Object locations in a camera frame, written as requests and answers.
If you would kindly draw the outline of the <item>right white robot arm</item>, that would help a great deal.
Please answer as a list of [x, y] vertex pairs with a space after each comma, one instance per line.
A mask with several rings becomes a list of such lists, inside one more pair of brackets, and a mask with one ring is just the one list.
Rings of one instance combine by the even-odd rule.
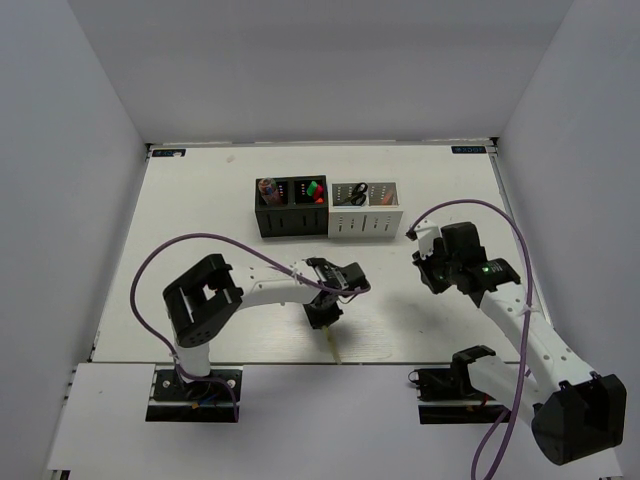
[[519, 374], [484, 345], [455, 353], [451, 384], [459, 396], [472, 399], [481, 392], [516, 406], [518, 418], [555, 465], [622, 443], [624, 384], [614, 374], [597, 373], [527, 305], [519, 275], [506, 260], [488, 258], [473, 223], [438, 227], [423, 220], [408, 236], [418, 244], [413, 263], [422, 282], [435, 294], [457, 288], [525, 359]]

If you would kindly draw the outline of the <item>green cap black highlighter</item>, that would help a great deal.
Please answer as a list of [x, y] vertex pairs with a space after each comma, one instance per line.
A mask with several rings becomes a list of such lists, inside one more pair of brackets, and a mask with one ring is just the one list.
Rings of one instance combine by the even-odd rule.
[[312, 182], [309, 184], [309, 186], [308, 186], [308, 188], [307, 188], [307, 190], [306, 190], [306, 194], [307, 194], [309, 197], [314, 198], [314, 193], [315, 193], [315, 191], [316, 191], [316, 189], [317, 189], [317, 187], [318, 187], [318, 186], [322, 186], [322, 185], [321, 185], [321, 184], [318, 184], [316, 181], [312, 181]]

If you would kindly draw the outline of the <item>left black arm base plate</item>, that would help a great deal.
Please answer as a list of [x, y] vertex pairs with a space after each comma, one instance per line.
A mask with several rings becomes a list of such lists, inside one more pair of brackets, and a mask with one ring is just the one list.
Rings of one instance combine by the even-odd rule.
[[236, 423], [239, 416], [229, 390], [240, 409], [241, 369], [213, 369], [211, 374], [224, 382], [187, 382], [173, 368], [154, 373], [145, 421], [149, 423]]

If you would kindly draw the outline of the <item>black handled scissors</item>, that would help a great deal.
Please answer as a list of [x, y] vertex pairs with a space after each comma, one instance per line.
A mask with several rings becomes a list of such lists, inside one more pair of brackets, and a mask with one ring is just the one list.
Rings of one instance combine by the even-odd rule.
[[368, 184], [360, 182], [355, 185], [351, 193], [342, 202], [345, 206], [363, 206], [367, 200]]

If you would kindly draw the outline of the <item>slim yellow pen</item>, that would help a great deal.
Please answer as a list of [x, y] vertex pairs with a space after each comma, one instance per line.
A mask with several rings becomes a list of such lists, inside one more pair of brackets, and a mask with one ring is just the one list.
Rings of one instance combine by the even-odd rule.
[[327, 326], [323, 326], [322, 327], [322, 331], [326, 337], [326, 340], [328, 342], [328, 346], [329, 346], [329, 350], [331, 352], [332, 358], [335, 362], [336, 365], [341, 365], [342, 364], [342, 359], [341, 356], [339, 354], [338, 348], [337, 348], [337, 344], [335, 342], [335, 339], [332, 335], [332, 333], [330, 332], [329, 328]]

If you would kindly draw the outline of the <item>black double pen holder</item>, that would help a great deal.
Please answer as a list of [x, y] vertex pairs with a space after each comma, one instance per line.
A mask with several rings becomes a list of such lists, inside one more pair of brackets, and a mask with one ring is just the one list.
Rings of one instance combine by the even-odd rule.
[[[266, 205], [255, 182], [254, 212], [262, 238], [328, 235], [328, 182], [325, 175], [276, 177], [282, 203]], [[324, 203], [315, 204], [306, 190], [312, 181], [324, 188]]]

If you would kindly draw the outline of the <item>white double pen holder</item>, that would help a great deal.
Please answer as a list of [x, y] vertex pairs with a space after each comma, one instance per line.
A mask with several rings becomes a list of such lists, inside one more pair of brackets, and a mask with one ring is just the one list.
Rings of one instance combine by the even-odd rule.
[[[342, 202], [357, 183], [368, 184], [367, 200], [363, 206], [345, 206]], [[404, 213], [399, 186], [394, 181], [334, 182], [329, 185], [328, 237], [330, 239], [394, 238]], [[395, 189], [397, 204], [383, 206], [381, 196]]]

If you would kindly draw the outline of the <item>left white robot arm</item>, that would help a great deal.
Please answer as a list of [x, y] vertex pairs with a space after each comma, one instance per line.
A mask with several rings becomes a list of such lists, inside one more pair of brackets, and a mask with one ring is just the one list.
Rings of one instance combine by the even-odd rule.
[[356, 262], [340, 267], [311, 257], [282, 269], [234, 268], [220, 254], [206, 256], [163, 291], [174, 333], [177, 387], [191, 399], [209, 392], [209, 343], [235, 313], [263, 305], [299, 304], [311, 328], [318, 330], [343, 314], [338, 306], [341, 298], [369, 290]]

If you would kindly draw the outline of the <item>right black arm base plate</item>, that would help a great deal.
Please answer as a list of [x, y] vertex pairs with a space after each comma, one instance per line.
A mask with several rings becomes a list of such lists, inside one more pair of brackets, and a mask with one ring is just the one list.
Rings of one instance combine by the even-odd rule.
[[417, 392], [421, 425], [489, 425], [504, 411], [485, 393], [462, 393], [448, 367], [416, 368], [407, 378]]

